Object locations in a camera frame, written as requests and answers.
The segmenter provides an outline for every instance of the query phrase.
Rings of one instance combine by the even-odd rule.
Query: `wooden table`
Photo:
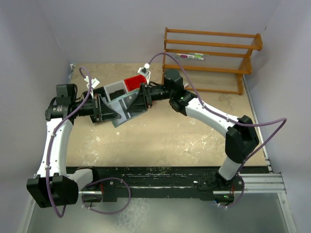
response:
[[[83,64],[100,85],[137,75],[143,64]],[[86,91],[86,82],[79,74],[79,65],[72,76],[78,96]],[[161,64],[152,64],[151,79],[161,82]],[[201,80],[207,73],[190,73]],[[235,87],[233,82],[215,83],[210,74],[209,85]],[[242,96],[224,93],[200,93],[208,104],[235,116],[252,116],[246,93]],[[152,109],[121,126],[111,122],[92,124],[90,118],[78,117],[70,135],[67,166],[221,166],[225,159],[225,139],[204,123],[176,113],[168,100],[158,101]],[[262,150],[247,162],[249,166],[265,166]]]

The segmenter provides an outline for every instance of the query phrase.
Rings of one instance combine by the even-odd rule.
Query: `gray panel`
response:
[[[115,110],[117,113],[119,113],[121,115],[120,119],[115,119],[115,120],[111,121],[115,128],[120,126],[121,124],[133,119],[134,117],[137,117],[140,114],[147,112],[147,111],[145,111],[145,112],[137,112],[137,113],[128,113],[126,111],[129,104],[131,104],[133,102],[133,100],[135,99],[137,94],[138,94],[138,89],[135,89],[131,92],[128,92],[128,93],[112,100],[111,102],[109,102],[107,104],[110,108],[112,108],[113,110]]]
[[[15,233],[46,137],[44,112],[69,62],[37,0],[0,1],[0,232]]]
[[[126,203],[100,203],[114,211]],[[133,199],[121,214],[104,216],[76,205],[63,219],[52,208],[35,207],[28,233],[286,233],[277,194],[245,194],[227,210],[196,199]]]
[[[262,51],[252,58],[246,77],[259,122],[287,117],[286,125],[267,144],[273,171],[282,172],[297,230],[309,233],[311,203],[311,1],[281,1],[267,30]],[[262,127],[266,139],[275,130]]]
[[[147,62],[151,56],[163,51],[165,27],[261,33],[280,0],[38,2],[71,62],[125,63]],[[236,41],[237,38],[234,37],[231,39],[232,43],[241,41]]]

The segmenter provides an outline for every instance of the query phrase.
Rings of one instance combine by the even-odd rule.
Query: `wooden rack rung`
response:
[[[234,74],[249,74],[247,70],[243,69],[223,69],[223,68],[213,68],[213,67],[193,67],[193,66],[183,66],[185,70],[197,70],[197,71],[210,71],[210,72],[220,72],[220,73],[234,73]],[[164,69],[180,69],[178,65],[163,65]]]
[[[223,48],[236,48],[236,49],[247,49],[247,50],[259,50],[259,46],[255,45],[238,45],[238,44],[226,44],[226,43],[215,43],[215,42],[201,42],[201,41],[189,41],[189,40],[166,40],[164,43],[167,44],[178,44],[178,45],[200,45],[200,46],[212,46],[212,47],[223,47]]]
[[[247,57],[246,54],[240,53],[228,53],[228,52],[208,52],[208,51],[198,51],[198,50],[173,50],[173,49],[166,49],[166,52],[174,52],[174,53],[201,53],[211,56],[221,56],[221,57]]]
[[[193,91],[193,88],[186,87],[186,90]],[[220,93],[229,93],[229,94],[239,94],[239,91],[227,91],[227,90],[213,90],[213,89],[203,89],[203,88],[196,88],[197,91],[208,91],[208,92],[220,92]]]
[[[221,36],[256,38],[256,35],[241,34],[241,33],[216,33],[216,32],[203,32],[203,31],[178,30],[178,29],[167,29],[167,32],[168,33],[186,33],[186,34],[198,34],[198,35],[221,35]]]

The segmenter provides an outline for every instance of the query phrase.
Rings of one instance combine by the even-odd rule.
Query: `floor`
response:
[[[77,64],[72,83],[78,96],[86,91],[79,74],[85,66],[100,85],[137,75],[143,64]],[[160,82],[161,64],[152,64],[151,80]],[[189,72],[196,87],[236,90],[230,74]],[[242,96],[200,92],[208,104],[234,116],[253,118],[246,92]],[[221,166],[225,159],[225,139],[202,122],[176,113],[168,100],[156,102],[152,109],[117,128],[111,122],[92,124],[89,117],[78,117],[70,135],[67,166]],[[266,166],[263,151],[247,166]]]

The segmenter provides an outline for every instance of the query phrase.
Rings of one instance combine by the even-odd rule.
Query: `marker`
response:
[[[196,53],[196,52],[192,52],[192,53],[190,53],[190,54],[192,54],[192,55],[197,55],[197,56],[204,56],[204,54],[202,54],[202,53]]]
[[[201,61],[205,60],[205,58],[201,57],[200,55],[190,55],[190,54],[178,53],[177,56],[179,56],[181,58],[192,58],[192,59],[201,60]]]

